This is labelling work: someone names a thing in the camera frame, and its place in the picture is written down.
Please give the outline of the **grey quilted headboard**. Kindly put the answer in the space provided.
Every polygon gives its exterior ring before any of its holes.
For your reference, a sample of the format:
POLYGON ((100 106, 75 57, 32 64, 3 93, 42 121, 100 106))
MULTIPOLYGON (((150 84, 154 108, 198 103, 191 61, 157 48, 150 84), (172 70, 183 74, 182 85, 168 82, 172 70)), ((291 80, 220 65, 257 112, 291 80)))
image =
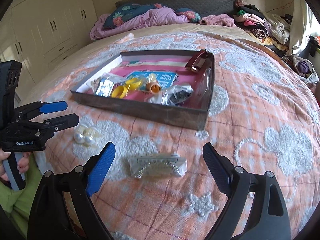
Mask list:
POLYGON ((227 14, 233 16, 235 14, 235 0, 122 0, 115 3, 116 8, 127 4, 154 4, 161 3, 166 7, 174 10, 180 8, 189 8, 197 12, 201 17, 209 15, 227 14))

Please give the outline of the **pink crumpled blanket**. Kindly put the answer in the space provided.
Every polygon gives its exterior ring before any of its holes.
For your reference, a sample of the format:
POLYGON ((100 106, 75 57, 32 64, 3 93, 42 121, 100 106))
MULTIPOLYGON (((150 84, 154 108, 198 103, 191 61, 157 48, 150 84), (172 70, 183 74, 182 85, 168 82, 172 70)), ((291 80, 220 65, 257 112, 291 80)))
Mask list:
POLYGON ((92 41, 135 29, 143 29, 158 25, 189 23, 187 16, 176 15, 173 9, 167 7, 150 9, 144 14, 138 15, 114 29, 103 28, 104 20, 106 20, 108 16, 109 14, 103 14, 98 18, 97 22, 95 22, 89 33, 89 38, 92 41))

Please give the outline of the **basket of clothes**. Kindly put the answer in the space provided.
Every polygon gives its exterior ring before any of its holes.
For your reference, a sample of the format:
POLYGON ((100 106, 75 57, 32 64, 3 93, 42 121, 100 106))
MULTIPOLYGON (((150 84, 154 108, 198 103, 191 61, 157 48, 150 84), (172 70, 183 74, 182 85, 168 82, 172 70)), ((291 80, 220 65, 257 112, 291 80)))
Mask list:
POLYGON ((293 71, 298 74, 299 78, 306 85, 316 85, 319 77, 314 69, 313 64, 308 60, 297 55, 291 55, 293 71))

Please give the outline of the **yellow hair clip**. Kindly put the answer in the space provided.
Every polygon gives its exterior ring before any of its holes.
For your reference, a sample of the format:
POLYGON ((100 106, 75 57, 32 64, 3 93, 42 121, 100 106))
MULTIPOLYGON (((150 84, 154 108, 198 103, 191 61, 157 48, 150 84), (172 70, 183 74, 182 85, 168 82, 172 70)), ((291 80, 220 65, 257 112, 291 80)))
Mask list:
POLYGON ((125 98, 129 93, 139 90, 143 85, 145 85, 145 79, 134 77, 122 83, 121 85, 116 85, 112 90, 112 98, 125 98))

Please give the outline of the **orange and white quilt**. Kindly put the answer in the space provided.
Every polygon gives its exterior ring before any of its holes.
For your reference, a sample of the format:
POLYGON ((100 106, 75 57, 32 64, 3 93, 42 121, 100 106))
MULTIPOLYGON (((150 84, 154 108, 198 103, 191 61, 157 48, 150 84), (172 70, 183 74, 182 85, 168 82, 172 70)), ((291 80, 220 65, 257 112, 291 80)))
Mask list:
POLYGON ((291 235, 302 231, 319 203, 319 105, 310 89, 269 49, 208 32, 157 34, 94 42, 43 79, 27 102, 65 100, 67 111, 101 131, 116 158, 92 198, 115 239, 203 239, 226 202, 206 167, 207 142, 248 172, 272 171, 284 195, 291 235), (204 129, 168 126, 81 105, 71 89, 122 51, 208 49, 215 85, 204 129), (183 177, 131 176, 128 159, 177 153, 183 177))

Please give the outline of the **cream wardrobe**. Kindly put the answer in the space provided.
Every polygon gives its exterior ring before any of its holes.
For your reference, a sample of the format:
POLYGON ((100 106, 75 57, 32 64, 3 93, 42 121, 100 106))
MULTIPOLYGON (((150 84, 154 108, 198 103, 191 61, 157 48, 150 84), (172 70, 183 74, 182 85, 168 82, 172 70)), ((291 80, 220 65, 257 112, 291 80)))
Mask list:
POLYGON ((90 44, 93 0, 13 0, 1 19, 1 61, 22 63, 16 88, 25 99, 57 65, 90 44))

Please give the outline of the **small blue box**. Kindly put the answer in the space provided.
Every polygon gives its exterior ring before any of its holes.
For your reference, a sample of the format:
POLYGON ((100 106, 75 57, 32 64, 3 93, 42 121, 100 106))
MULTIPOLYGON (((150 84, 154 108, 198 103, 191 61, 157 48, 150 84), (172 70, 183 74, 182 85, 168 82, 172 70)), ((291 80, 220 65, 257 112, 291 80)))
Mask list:
POLYGON ((112 93, 114 87, 114 83, 106 78, 102 78, 97 86, 97 89, 95 90, 95 95, 97 96, 103 96, 103 97, 109 97, 112 93))

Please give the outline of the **cream curtain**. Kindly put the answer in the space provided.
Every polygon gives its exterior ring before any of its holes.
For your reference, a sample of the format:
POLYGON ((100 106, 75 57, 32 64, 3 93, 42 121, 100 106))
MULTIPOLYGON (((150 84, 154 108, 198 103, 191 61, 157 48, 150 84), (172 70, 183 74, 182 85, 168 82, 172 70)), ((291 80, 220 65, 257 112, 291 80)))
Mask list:
POLYGON ((290 42, 286 55, 300 54, 307 47, 310 35, 319 35, 319 22, 305 0, 293 0, 290 42))

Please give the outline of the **bagged silver hair comb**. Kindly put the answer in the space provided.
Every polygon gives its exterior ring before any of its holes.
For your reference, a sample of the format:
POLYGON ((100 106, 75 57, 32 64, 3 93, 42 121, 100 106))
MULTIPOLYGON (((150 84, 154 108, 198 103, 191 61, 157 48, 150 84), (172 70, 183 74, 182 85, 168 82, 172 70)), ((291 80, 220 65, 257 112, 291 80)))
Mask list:
POLYGON ((187 172, 187 159, 177 153, 142 155, 128 159, 133 178, 183 177, 187 172))

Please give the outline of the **pile of clothes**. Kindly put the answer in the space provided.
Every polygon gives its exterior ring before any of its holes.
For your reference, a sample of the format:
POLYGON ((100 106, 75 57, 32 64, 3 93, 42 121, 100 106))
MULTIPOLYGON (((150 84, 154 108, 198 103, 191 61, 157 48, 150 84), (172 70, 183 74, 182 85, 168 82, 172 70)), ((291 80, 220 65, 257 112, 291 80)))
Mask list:
POLYGON ((245 0, 235 0, 235 24, 251 35, 258 43, 285 53, 289 50, 292 15, 279 16, 261 12, 245 0))

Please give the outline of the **brown strap wristwatch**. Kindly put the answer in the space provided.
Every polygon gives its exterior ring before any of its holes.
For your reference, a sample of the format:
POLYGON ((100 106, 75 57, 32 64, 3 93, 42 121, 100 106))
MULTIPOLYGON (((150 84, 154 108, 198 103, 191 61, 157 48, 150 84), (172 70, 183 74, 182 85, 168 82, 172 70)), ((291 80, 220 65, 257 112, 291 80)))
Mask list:
POLYGON ((185 70, 193 76, 192 102, 195 106, 201 106, 206 100, 210 91, 210 84, 212 82, 212 53, 201 49, 196 52, 185 65, 185 70))

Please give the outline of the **clear bag with dark jewelry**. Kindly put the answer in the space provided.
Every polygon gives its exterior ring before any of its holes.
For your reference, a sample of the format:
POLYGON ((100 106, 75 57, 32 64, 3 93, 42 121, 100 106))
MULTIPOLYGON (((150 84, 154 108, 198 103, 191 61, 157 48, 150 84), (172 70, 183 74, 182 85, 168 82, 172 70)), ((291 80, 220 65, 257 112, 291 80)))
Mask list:
POLYGON ((148 103, 165 106, 178 106, 187 101, 192 96, 193 91, 192 86, 189 84, 173 85, 167 89, 161 90, 146 101, 148 103))

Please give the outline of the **dark floral pillow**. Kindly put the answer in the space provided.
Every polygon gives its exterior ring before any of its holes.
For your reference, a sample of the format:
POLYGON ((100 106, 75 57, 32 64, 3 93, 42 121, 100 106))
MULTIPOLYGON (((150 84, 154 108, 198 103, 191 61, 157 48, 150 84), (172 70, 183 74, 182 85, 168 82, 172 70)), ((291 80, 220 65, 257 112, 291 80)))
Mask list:
POLYGON ((163 4, 161 3, 143 5, 137 3, 127 3, 121 5, 106 18, 103 28, 114 29, 135 18, 136 16, 146 13, 148 10, 161 9, 162 7, 163 4))

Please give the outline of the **dusty pink fuzzy garment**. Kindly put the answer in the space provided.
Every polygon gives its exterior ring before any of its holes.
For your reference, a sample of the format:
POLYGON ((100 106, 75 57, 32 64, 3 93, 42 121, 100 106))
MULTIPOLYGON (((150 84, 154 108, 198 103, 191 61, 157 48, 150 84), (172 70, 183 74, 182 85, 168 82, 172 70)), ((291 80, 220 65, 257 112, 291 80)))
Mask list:
POLYGON ((220 25, 225 27, 236 27, 234 20, 227 14, 220 15, 209 15, 207 17, 202 17, 199 20, 199 24, 204 25, 220 25))

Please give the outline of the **pearl earring pair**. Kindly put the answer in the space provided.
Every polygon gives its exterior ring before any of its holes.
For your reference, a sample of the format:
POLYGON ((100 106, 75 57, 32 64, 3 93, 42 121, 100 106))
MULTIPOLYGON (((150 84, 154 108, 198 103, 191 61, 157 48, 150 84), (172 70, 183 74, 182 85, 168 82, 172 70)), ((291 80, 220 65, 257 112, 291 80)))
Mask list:
POLYGON ((85 145, 86 147, 97 146, 100 137, 101 134, 97 126, 90 126, 84 122, 76 126, 73 135, 77 144, 85 145))

